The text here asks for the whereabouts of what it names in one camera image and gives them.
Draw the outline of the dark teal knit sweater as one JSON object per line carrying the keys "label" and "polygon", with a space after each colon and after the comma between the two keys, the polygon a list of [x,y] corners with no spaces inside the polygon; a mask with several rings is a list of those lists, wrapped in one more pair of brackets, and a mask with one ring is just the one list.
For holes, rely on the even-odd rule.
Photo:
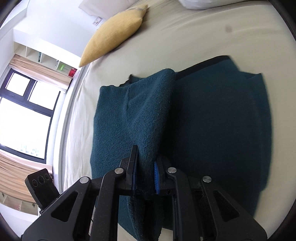
{"label": "dark teal knit sweater", "polygon": [[210,176],[255,214],[271,162],[272,127],[262,74],[240,71],[227,56],[100,88],[90,158],[102,177],[139,151],[137,189],[121,197],[119,224],[137,240],[171,228],[171,200],[156,194],[154,162],[191,177]]}

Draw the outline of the black framed window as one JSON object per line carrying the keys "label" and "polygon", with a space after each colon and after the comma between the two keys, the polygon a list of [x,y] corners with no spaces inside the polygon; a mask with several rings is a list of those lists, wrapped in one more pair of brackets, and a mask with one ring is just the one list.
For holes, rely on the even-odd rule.
{"label": "black framed window", "polygon": [[1,150],[44,164],[61,91],[10,69],[1,84]]}

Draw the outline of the beige bed sheet mattress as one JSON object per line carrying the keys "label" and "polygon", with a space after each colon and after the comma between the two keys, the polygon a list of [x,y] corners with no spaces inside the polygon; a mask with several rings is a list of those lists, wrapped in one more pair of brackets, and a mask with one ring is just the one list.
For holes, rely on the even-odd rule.
{"label": "beige bed sheet mattress", "polygon": [[61,174],[66,190],[90,176],[93,118],[100,87],[130,75],[186,69],[228,55],[244,72],[262,73],[273,125],[273,157],[255,219],[271,236],[295,201],[295,40],[267,1],[245,1],[204,11],[178,1],[147,1],[140,29],[117,49],[91,63],[73,100]]}

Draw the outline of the mustard yellow throw pillow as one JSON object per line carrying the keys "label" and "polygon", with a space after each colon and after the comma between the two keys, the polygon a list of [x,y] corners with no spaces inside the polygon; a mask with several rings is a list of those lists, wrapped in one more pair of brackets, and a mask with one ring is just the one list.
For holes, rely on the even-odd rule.
{"label": "mustard yellow throw pillow", "polygon": [[147,9],[147,4],[137,5],[117,13],[103,23],[87,43],[79,66],[92,63],[135,34],[142,25]]}

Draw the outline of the beige striped curtain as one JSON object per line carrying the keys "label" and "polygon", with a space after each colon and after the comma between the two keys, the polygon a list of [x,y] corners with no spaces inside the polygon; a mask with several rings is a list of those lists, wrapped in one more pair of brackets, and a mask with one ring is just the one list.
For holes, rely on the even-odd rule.
{"label": "beige striped curtain", "polygon": [[72,78],[63,75],[55,70],[47,68],[39,63],[33,62],[25,57],[15,54],[9,65],[17,71],[34,78],[35,80],[43,81],[56,87],[67,90]]}

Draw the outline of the cream upholstered headboard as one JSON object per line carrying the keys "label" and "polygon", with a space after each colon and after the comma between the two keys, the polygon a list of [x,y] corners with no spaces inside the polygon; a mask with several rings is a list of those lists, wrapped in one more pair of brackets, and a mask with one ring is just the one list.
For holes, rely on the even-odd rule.
{"label": "cream upholstered headboard", "polygon": [[90,16],[108,19],[137,2],[136,0],[84,0],[79,5],[79,8]]}

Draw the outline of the white folded duvet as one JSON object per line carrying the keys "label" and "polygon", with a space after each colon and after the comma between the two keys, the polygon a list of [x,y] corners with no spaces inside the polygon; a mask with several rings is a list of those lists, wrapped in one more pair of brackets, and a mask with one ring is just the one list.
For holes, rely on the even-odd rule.
{"label": "white folded duvet", "polygon": [[179,0],[180,4],[187,9],[204,10],[241,3],[244,0]]}

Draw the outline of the white wall shelf unit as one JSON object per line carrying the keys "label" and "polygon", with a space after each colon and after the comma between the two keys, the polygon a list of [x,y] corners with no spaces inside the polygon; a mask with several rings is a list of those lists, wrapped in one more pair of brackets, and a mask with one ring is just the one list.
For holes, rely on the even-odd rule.
{"label": "white wall shelf unit", "polygon": [[17,42],[14,42],[14,53],[71,78],[73,78],[77,72],[76,68],[56,58],[48,56],[43,52],[37,51]]}

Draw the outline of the white wall socket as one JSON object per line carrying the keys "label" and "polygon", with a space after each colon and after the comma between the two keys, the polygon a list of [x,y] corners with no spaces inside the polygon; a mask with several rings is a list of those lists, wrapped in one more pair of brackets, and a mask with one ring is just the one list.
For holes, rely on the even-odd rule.
{"label": "white wall socket", "polygon": [[97,17],[94,21],[93,21],[93,25],[94,26],[98,26],[99,25],[99,23],[102,21],[102,18],[100,18],[100,17]]}

